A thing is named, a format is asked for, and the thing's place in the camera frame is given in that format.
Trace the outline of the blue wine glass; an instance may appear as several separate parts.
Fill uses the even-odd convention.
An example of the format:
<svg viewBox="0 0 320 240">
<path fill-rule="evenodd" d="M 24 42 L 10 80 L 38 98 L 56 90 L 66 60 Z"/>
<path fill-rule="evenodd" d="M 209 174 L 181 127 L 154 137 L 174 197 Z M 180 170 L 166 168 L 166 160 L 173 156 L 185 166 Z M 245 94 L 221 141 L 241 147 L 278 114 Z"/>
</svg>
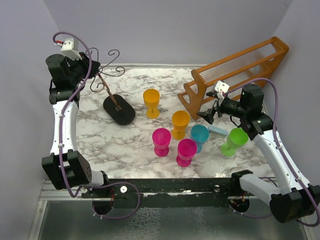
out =
<svg viewBox="0 0 320 240">
<path fill-rule="evenodd" d="M 196 143 L 196 154 L 199 154 L 202 151 L 202 146 L 206 143 L 209 136 L 209 130 L 204 125 L 197 124 L 191 128 L 190 138 Z"/>
</svg>

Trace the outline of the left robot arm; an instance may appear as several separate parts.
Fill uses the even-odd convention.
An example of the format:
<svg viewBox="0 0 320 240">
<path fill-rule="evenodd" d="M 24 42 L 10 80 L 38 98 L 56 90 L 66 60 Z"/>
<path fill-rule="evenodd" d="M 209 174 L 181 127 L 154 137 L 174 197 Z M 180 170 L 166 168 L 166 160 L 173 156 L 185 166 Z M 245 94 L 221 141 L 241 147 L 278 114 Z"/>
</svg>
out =
<svg viewBox="0 0 320 240">
<path fill-rule="evenodd" d="M 57 190 L 76 186 L 93 187 L 97 196 L 106 197 L 111 190 L 107 175 L 92 170 L 78 151 L 76 123 L 79 111 L 81 81 L 97 73 L 100 63 L 90 61 L 84 52 L 72 60 L 62 54 L 50 55 L 46 60 L 51 74 L 49 102 L 54 113 L 54 135 L 49 156 L 41 165 Z"/>
</svg>

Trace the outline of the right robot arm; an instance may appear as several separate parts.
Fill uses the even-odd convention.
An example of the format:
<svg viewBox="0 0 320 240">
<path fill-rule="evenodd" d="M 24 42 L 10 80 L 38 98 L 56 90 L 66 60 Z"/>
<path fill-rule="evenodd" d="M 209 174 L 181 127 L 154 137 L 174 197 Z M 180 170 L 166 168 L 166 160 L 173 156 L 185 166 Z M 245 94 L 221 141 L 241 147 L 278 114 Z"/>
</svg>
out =
<svg viewBox="0 0 320 240">
<path fill-rule="evenodd" d="M 200 111 L 198 116 L 213 124 L 214 116 L 226 114 L 240 120 L 239 129 L 260 149 L 273 171 L 278 185 L 269 184 L 250 170 L 235 172 L 231 176 L 229 189 L 240 196 L 249 192 L 270 208 L 272 215 L 280 223 L 301 218 L 313 213 L 319 214 L 320 187 L 312 185 L 295 165 L 286 150 L 276 128 L 276 118 L 263 113 L 264 93 L 261 87 L 251 80 L 240 86 L 240 100 L 228 97 L 229 85 L 218 81 L 207 93 L 215 97 L 211 108 Z"/>
</svg>

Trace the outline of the metal wine glass rack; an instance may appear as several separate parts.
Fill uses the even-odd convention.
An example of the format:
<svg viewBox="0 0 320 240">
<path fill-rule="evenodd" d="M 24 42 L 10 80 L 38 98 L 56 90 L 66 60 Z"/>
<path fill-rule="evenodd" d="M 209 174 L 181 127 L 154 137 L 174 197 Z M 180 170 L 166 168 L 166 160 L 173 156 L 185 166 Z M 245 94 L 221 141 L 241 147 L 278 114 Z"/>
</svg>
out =
<svg viewBox="0 0 320 240">
<path fill-rule="evenodd" d="M 120 51 L 118 49 L 111 49 L 108 51 L 108 55 L 113 57 L 113 60 L 98 68 L 97 74 L 93 77 L 89 88 L 94 93 L 100 93 L 103 90 L 106 90 L 108 97 L 103 101 L 103 109 L 108 113 L 115 123 L 120 126 L 127 126 L 131 124 L 136 117 L 134 108 L 122 96 L 118 94 L 112 94 L 107 82 L 102 77 L 102 75 L 108 77 L 121 77 L 124 75 L 126 70 L 123 66 L 116 66 L 115 73 L 105 73 L 104 69 L 120 56 Z"/>
</svg>

